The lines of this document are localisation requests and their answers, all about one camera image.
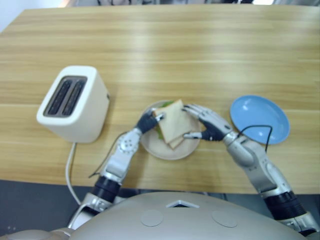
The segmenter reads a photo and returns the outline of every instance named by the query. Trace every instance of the table surface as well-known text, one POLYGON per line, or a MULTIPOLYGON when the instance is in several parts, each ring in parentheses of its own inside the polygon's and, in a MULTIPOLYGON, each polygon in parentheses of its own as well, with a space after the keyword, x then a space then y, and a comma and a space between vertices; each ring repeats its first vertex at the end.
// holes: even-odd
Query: table surface
MULTIPOLYGON (((269 158, 296 193, 319 194, 319 21, 319 7, 283 5, 26 10, 0 34, 0 178, 65 184, 71 144, 38 124, 36 112, 62 68, 91 65, 111 102, 99 139, 77 147, 74 185, 94 184, 88 176, 149 104, 181 98, 230 121, 233 100, 255 94, 291 124, 269 158)), ((223 143, 205 141, 177 161, 140 147, 124 187, 255 193, 223 143)))

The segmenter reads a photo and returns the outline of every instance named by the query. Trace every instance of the power cord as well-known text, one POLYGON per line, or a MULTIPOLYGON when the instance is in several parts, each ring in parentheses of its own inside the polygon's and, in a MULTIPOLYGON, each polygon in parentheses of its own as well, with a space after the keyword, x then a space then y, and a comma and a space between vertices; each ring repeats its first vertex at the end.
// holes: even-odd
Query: power cord
POLYGON ((242 129, 239 133, 237 138, 240 137, 240 135, 243 134, 243 132, 249 128, 255 128, 255 127, 262 127, 262 128, 270 128, 269 134, 268 134, 268 138, 266 139, 266 144, 265 144, 265 152, 267 152, 268 149, 268 145, 269 145, 269 140, 270 140, 270 136, 273 130, 273 127, 271 125, 250 125, 250 126, 246 126, 244 129, 242 129))
POLYGON ((78 205, 81 204, 81 201, 79 200, 79 198, 77 197, 72 185, 71 185, 71 181, 70 181, 70 165, 71 165, 71 162, 73 161, 74 159, 74 154, 75 154, 75 151, 76 151, 76 146, 77 146, 77 143, 74 142, 72 144, 72 147, 71 147, 71 150, 70 150, 70 153, 69 153, 69 157, 68 157, 68 160, 66 161, 66 165, 65 165, 65 181, 66 181, 66 185, 68 186, 68 189, 72 195, 72 197, 74 198, 74 200, 76 201, 76 203, 78 205))

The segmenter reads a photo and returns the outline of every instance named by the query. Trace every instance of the plate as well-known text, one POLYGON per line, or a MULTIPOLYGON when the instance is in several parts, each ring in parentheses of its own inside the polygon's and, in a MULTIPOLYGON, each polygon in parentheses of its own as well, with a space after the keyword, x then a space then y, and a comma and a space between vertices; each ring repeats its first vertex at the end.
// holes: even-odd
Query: plate
MULTIPOLYGON (((169 100, 157 101, 148 106, 143 113, 151 108, 160 108, 169 100)), ((200 132, 201 124, 197 119, 192 118, 192 132, 200 132)), ((164 160, 178 160, 190 155, 198 146, 200 139, 185 139, 179 146, 172 149, 162 139, 158 138, 158 133, 155 129, 151 129, 142 135, 140 140, 142 146, 151 155, 164 160)))
MULTIPOLYGON (((237 98, 230 107, 230 116, 239 131, 250 125, 271 125, 273 129, 269 144, 281 143, 290 133, 290 123, 284 111, 262 96, 245 95, 237 98)), ((243 134, 266 144, 269 131, 267 127, 251 127, 243 134)))

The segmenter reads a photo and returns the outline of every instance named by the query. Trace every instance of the cable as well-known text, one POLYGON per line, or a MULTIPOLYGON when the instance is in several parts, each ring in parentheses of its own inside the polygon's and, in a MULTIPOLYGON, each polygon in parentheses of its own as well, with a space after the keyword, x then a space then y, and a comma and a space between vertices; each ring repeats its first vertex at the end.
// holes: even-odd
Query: cable
POLYGON ((123 134, 126 134, 126 133, 127 133, 127 131, 124 131, 124 132, 120 133, 120 134, 116 137, 116 139, 115 139, 114 142, 112 143, 112 145, 111 145, 108 153, 106 154, 106 157, 104 158, 104 160, 100 163, 100 165, 96 168, 96 170, 95 170, 88 178, 91 178, 91 177, 99 174, 98 170, 99 170, 99 169, 101 168, 101 166, 104 164, 105 160, 107 160, 107 159, 109 158, 109 155, 110 155, 112 149, 114 148, 116 142, 118 141, 118 139, 119 139, 123 134))
POLYGON ((72 144, 72 147, 71 147, 71 150, 70 150, 70 153, 69 153, 69 157, 68 157, 68 160, 66 161, 66 165, 65 165, 65 181, 66 181, 66 185, 68 186, 68 189, 71 193, 71 195, 73 196, 74 200, 76 201, 76 203, 78 205, 81 204, 81 201, 79 200, 79 198, 77 197, 72 185, 71 185, 71 182, 70 182, 70 164, 72 162, 72 160, 74 159, 74 154, 75 154, 75 151, 76 151, 76 146, 77 146, 77 143, 74 142, 72 144))
POLYGON ((268 138, 266 140, 266 144, 265 144, 265 152, 267 152, 268 149, 268 145, 269 145, 269 140, 270 140, 270 136, 273 130, 273 127, 271 125, 250 125, 250 126, 246 126, 244 129, 242 129, 239 133, 238 133, 238 137, 240 137, 241 134, 243 134, 243 132, 249 128, 255 128, 255 127, 263 127, 263 128, 270 128, 269 134, 268 134, 268 138))

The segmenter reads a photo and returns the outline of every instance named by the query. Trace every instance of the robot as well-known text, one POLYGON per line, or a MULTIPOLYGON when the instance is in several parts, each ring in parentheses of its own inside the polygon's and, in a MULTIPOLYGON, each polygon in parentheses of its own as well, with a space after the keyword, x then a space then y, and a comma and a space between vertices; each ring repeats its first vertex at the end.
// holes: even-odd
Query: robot
POLYGON ((211 196, 186 192, 153 192, 128 199, 117 197, 141 136, 166 116, 149 110, 136 126, 116 140, 88 192, 66 228, 26 230, 0 240, 318 240, 320 228, 298 201, 265 149, 236 133, 214 111, 187 104, 186 111, 205 127, 186 139, 223 141, 263 198, 273 219, 211 196))

